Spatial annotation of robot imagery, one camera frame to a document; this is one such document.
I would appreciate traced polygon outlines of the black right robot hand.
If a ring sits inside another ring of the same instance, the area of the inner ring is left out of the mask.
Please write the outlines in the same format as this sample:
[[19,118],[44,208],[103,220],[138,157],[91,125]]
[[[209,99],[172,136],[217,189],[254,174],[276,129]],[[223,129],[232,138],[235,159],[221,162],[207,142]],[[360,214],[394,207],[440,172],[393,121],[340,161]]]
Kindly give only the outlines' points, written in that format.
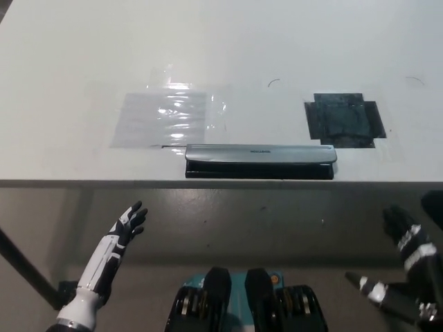
[[442,330],[442,257],[422,225],[405,209],[383,211],[383,230],[398,250],[405,282],[373,281],[353,272],[346,279],[380,311],[421,331]]

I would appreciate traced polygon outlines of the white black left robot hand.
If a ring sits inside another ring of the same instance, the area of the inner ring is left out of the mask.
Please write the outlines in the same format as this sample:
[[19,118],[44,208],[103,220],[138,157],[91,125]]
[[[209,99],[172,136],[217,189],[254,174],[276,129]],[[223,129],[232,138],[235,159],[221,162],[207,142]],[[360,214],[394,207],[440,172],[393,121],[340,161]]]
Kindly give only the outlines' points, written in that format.
[[107,301],[127,246],[143,232],[146,214],[147,209],[142,207],[141,201],[123,212],[101,238],[78,282],[78,288],[92,291]]

